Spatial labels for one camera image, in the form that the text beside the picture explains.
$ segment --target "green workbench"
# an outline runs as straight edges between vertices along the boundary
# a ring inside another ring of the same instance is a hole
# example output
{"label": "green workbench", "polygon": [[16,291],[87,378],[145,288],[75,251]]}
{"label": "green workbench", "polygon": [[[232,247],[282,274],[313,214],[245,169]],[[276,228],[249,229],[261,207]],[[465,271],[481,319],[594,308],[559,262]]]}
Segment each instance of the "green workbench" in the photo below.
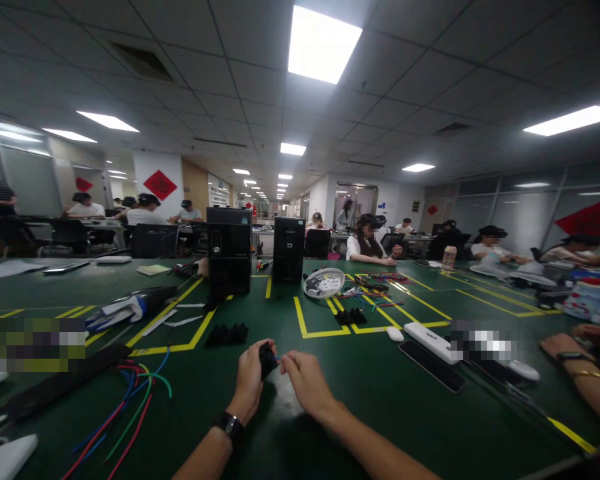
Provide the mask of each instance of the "green workbench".
{"label": "green workbench", "polygon": [[[60,265],[66,259],[28,259]],[[41,271],[0,279],[0,316],[86,317],[90,307],[105,305],[132,290],[157,285],[180,285],[175,275],[145,277],[138,265],[176,260],[134,260],[125,265],[90,265],[68,274],[46,277]],[[306,261],[305,271],[329,265],[349,275],[385,271],[386,267],[353,262]],[[397,271],[411,278],[402,288],[390,286],[400,309],[385,314],[365,310],[367,325],[343,329],[333,318],[339,305],[314,301],[300,285],[272,285],[271,268],[251,279],[251,292],[236,295],[215,312],[178,328],[159,327],[147,337],[141,321],[120,338],[132,343],[134,359],[151,370],[172,353],[162,374],[173,386],[173,398],[158,384],[139,436],[116,478],[168,478],[204,436],[209,423],[233,394],[238,356],[245,345],[205,348],[214,325],[245,323],[247,344],[270,337],[280,354],[291,349],[318,356],[336,398],[362,421],[444,479],[517,479],[569,463],[583,451],[547,422],[503,396],[464,364],[458,371],[467,384],[459,394],[446,390],[411,362],[389,340],[386,327],[420,321],[440,335],[449,333],[447,320],[480,320],[483,328],[508,332],[517,343],[518,359],[540,372],[541,380],[525,388],[547,414],[600,449],[600,421],[580,398],[570,379],[538,348],[551,334],[570,332],[575,319],[535,307],[533,291],[514,290],[466,271],[452,275],[399,262]],[[206,281],[181,286],[182,303],[204,303]],[[359,306],[352,299],[341,305]],[[168,305],[178,309],[176,304]],[[179,321],[201,315],[182,308],[170,318]],[[126,325],[90,339],[87,354],[104,346]],[[0,384],[0,404],[14,393],[44,378],[43,374],[12,374]],[[14,428],[9,436],[36,433],[40,444],[19,479],[60,478],[76,460],[70,451],[98,427],[126,392],[122,375],[104,373],[54,404],[36,418]],[[112,438],[117,438],[140,400],[122,415]],[[102,465],[114,440],[107,438],[76,477],[104,478],[121,450]],[[248,428],[246,442],[227,467],[225,478],[364,478],[364,471],[342,446],[303,413],[287,377],[272,372],[265,382],[260,408]]]}

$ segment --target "watch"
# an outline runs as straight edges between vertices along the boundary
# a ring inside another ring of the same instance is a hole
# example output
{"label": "watch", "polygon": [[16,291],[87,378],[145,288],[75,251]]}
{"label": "watch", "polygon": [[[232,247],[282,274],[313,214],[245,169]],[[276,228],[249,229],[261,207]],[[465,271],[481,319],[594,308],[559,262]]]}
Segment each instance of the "watch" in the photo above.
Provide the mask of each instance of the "watch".
{"label": "watch", "polygon": [[557,358],[560,363],[564,363],[567,360],[586,360],[595,363],[591,357],[580,352],[560,352],[558,353]]}
{"label": "watch", "polygon": [[211,424],[210,428],[212,427],[218,427],[227,434],[233,444],[234,450],[240,446],[245,437],[245,428],[242,423],[240,423],[240,420],[227,412],[222,412]]}

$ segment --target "gold bracelet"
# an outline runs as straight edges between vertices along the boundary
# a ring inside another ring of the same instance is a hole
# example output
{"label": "gold bracelet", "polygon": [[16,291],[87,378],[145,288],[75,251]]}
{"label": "gold bracelet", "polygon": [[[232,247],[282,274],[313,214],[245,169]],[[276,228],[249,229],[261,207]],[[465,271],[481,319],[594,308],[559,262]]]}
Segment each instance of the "gold bracelet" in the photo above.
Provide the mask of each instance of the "gold bracelet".
{"label": "gold bracelet", "polygon": [[600,373],[598,372],[592,372],[592,371],[588,371],[588,370],[578,370],[575,372],[571,372],[571,376],[572,377],[596,377],[596,378],[600,378]]}

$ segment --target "black office chair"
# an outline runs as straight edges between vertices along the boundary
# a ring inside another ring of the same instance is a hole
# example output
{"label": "black office chair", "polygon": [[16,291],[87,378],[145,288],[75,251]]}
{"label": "black office chair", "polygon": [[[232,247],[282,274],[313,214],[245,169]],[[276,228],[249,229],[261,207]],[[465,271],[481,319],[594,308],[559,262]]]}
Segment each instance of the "black office chair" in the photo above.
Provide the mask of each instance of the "black office chair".
{"label": "black office chair", "polygon": [[305,257],[326,260],[329,254],[331,232],[327,229],[310,229],[305,240]]}

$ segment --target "black computer tower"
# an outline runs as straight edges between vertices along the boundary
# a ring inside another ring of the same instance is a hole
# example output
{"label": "black computer tower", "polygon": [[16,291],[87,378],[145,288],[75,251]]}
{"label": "black computer tower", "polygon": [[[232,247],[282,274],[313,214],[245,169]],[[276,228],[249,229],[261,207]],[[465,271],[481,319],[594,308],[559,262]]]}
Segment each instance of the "black computer tower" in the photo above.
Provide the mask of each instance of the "black computer tower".
{"label": "black computer tower", "polygon": [[249,292],[251,215],[245,209],[207,208],[209,283],[214,295]]}
{"label": "black computer tower", "polygon": [[305,255],[305,220],[276,217],[273,230],[273,282],[300,283]]}

